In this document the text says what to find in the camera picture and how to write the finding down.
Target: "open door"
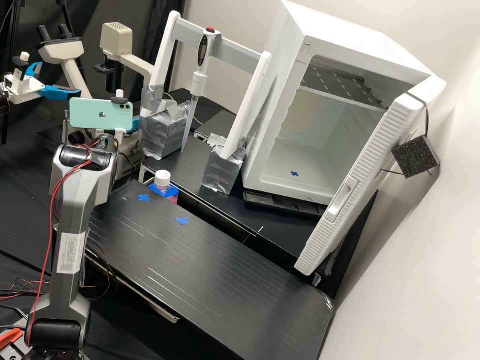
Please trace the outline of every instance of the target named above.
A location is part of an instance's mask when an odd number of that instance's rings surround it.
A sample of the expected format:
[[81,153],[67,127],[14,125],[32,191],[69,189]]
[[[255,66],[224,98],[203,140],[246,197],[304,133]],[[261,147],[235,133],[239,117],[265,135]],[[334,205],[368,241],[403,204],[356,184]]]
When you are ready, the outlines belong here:
[[[432,75],[409,92],[431,108],[446,85]],[[384,179],[381,169],[393,163],[391,149],[408,137],[410,126],[424,111],[424,105],[406,93],[395,99],[312,232],[295,264],[297,270],[310,275],[339,245]]]

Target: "mint green smartphone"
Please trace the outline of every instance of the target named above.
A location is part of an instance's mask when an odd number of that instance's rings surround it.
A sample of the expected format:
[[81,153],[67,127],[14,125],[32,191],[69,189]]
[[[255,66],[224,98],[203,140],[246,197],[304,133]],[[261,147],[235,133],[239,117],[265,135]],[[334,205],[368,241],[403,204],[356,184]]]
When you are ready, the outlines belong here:
[[74,128],[129,131],[133,127],[134,106],[110,100],[73,97],[70,99],[70,124]]

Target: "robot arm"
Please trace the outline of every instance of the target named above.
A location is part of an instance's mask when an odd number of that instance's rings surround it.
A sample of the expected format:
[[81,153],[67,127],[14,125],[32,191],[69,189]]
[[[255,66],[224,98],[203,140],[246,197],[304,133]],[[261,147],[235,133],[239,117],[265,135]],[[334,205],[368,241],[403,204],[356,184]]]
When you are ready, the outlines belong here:
[[90,302],[79,294],[80,267],[92,211],[107,202],[112,190],[117,148],[117,140],[103,134],[91,153],[86,148],[61,145],[53,158],[50,193],[73,167],[88,160],[92,163],[69,176],[58,194],[62,207],[51,290],[30,313],[25,332],[33,353],[65,353],[67,359],[82,359]]

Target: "black slatted surface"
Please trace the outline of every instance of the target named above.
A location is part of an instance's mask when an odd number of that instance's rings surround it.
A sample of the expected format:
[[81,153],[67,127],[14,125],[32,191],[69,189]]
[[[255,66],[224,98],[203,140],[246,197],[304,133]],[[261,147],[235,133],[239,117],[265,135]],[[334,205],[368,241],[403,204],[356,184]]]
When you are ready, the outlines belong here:
[[131,182],[90,223],[115,269],[242,358],[317,358],[330,301],[185,209]]
[[176,151],[160,161],[148,158],[143,164],[153,173],[168,170],[172,183],[181,191],[298,258],[319,219],[245,203],[241,175],[230,196],[203,187],[202,177],[210,151],[208,144],[190,136],[183,153]]

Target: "blue tape cross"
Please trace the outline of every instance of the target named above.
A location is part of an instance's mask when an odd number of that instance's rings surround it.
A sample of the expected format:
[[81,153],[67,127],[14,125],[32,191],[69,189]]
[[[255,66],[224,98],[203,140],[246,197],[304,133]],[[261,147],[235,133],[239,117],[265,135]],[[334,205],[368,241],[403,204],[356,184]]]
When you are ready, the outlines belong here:
[[150,196],[148,196],[147,194],[140,194],[140,195],[138,195],[138,200],[149,203],[150,202]]
[[176,217],[175,220],[177,220],[180,225],[186,225],[189,223],[189,219],[187,217]]

